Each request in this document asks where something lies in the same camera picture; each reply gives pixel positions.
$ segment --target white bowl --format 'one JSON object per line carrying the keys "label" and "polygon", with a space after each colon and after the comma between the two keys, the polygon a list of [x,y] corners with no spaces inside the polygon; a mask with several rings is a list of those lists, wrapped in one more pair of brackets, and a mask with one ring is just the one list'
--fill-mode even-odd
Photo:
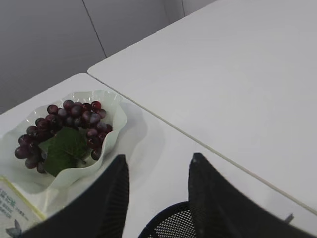
{"label": "white bowl", "polygon": [[102,165],[105,155],[113,149],[120,130],[127,123],[127,116],[120,106],[122,97],[115,93],[104,90],[74,92],[52,104],[62,107],[62,104],[66,99],[71,99],[75,102],[79,101],[81,103],[100,101],[102,108],[107,112],[106,118],[102,120],[111,124],[113,126],[113,131],[107,134],[103,143],[101,157],[94,164],[91,163],[92,159],[88,159],[91,163],[90,166],[85,168],[66,169],[61,171],[57,177],[53,177],[49,174],[39,174],[36,169],[27,169],[24,165],[25,160],[19,160],[14,155],[15,148],[19,146],[17,141],[19,136],[25,134],[26,128],[30,125],[34,125],[37,118],[45,118],[48,115],[48,105],[35,109],[16,128],[0,138],[0,175],[7,177],[10,182],[18,185],[28,193],[41,192],[46,188],[65,188],[73,184],[79,178],[96,172]]}

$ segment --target packaging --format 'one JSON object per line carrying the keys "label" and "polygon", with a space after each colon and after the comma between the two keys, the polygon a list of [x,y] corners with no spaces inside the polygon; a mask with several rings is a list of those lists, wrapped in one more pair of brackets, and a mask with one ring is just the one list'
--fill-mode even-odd
{"label": "packaging", "polygon": [[44,219],[40,211],[0,176],[0,238],[18,238]]}

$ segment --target gray wall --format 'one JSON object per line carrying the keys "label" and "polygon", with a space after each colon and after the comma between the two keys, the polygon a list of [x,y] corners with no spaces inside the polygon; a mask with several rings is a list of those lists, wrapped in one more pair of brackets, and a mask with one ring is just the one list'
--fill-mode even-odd
{"label": "gray wall", "polygon": [[164,8],[170,24],[185,16],[183,0],[163,0]]}
{"label": "gray wall", "polygon": [[166,25],[162,0],[1,0],[0,114]]}
{"label": "gray wall", "polygon": [[1,0],[0,113],[105,58],[80,0]]}
{"label": "gray wall", "polygon": [[84,0],[107,56],[168,25],[162,0]]}
{"label": "gray wall", "polygon": [[183,0],[185,15],[187,16],[214,1],[216,0]]}
{"label": "gray wall", "polygon": [[178,21],[216,0],[162,0],[169,23]]}

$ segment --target grape bunch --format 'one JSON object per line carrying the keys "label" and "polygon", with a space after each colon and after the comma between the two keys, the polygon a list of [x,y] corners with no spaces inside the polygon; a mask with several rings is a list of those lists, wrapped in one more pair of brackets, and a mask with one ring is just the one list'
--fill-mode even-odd
{"label": "grape bunch", "polygon": [[37,168],[39,173],[45,173],[44,161],[46,158],[38,146],[52,138],[63,126],[74,129],[87,129],[87,145],[93,149],[91,157],[98,160],[101,155],[102,144],[106,135],[112,131],[112,126],[101,121],[106,117],[106,111],[102,109],[101,103],[93,101],[89,103],[73,102],[66,100],[63,108],[57,105],[49,105],[48,115],[45,118],[38,118],[35,125],[26,129],[26,134],[18,139],[19,147],[15,149],[15,156],[18,159],[26,159],[25,166],[28,169]]}

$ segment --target white tabletop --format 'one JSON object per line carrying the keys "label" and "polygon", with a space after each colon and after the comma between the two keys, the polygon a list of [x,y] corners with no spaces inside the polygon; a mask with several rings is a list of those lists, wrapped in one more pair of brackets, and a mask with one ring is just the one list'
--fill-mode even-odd
{"label": "white tabletop", "polygon": [[316,213],[316,8],[219,0],[88,73]]}
{"label": "white tabletop", "polygon": [[[111,91],[86,74],[75,75],[1,115],[0,124],[7,126],[1,127],[0,135],[16,126],[21,118],[38,106],[54,102],[71,91],[97,89]],[[234,186],[260,206],[280,219],[285,219],[293,213],[295,219],[291,224],[317,235],[317,216],[311,212],[226,162],[129,100],[123,100],[122,108],[127,114],[128,123],[120,133],[115,149],[107,157],[111,159],[117,154],[125,154],[129,165],[130,197],[124,238],[138,237],[145,225],[158,212],[188,199],[188,169],[194,152],[203,153]],[[103,166],[96,174],[77,181],[66,191],[61,191],[50,201],[45,214],[52,215],[69,204],[104,170]],[[27,197],[43,210],[39,202],[41,198],[29,194]]]}

